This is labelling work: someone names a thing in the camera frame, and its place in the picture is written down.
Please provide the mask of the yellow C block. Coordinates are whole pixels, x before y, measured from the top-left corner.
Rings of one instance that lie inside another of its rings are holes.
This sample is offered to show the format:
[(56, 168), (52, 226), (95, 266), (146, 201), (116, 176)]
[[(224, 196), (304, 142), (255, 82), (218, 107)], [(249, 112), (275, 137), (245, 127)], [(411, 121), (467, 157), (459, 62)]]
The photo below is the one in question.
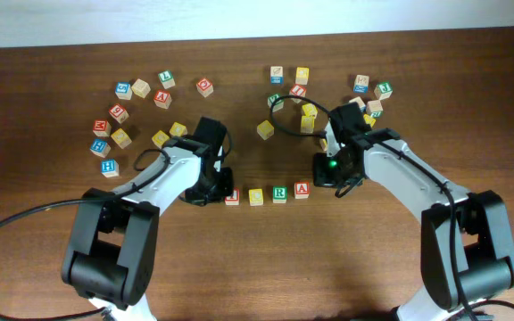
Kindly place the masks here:
[(261, 206), (264, 203), (263, 191), (260, 188), (250, 189), (249, 202), (251, 206)]

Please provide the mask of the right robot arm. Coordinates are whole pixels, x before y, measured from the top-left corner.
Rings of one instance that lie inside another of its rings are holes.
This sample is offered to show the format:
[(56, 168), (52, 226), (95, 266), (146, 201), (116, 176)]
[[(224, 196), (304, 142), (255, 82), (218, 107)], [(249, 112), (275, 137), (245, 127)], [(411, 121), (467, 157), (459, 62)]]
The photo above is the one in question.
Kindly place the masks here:
[(390, 128), (374, 130), (357, 103), (329, 111), (327, 150), (313, 158), (313, 183), (341, 198), (371, 180), (420, 224), (422, 287), (376, 320), (470, 320), (472, 309), (514, 288), (514, 238), (492, 190), (472, 193), (420, 159)]

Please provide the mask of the green R block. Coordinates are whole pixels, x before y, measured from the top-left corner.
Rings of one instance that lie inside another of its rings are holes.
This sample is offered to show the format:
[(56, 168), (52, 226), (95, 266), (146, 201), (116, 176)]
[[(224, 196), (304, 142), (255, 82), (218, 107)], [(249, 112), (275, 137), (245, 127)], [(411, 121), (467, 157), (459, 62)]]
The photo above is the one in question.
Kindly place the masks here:
[(287, 202), (287, 187), (286, 186), (274, 186), (272, 189), (272, 201), (274, 203), (286, 203)]

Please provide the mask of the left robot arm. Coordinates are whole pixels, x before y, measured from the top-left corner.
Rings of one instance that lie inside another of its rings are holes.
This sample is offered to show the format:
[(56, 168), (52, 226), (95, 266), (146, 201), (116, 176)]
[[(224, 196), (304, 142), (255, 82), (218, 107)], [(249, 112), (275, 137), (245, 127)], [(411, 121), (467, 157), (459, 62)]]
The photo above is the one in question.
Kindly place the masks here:
[(234, 192), (223, 166), (227, 128), (200, 118), (195, 132), (163, 143), (157, 158), (110, 192), (82, 196), (62, 265), (62, 280), (99, 308), (105, 320), (151, 320), (145, 291), (155, 259), (161, 214), (177, 199), (195, 206)]

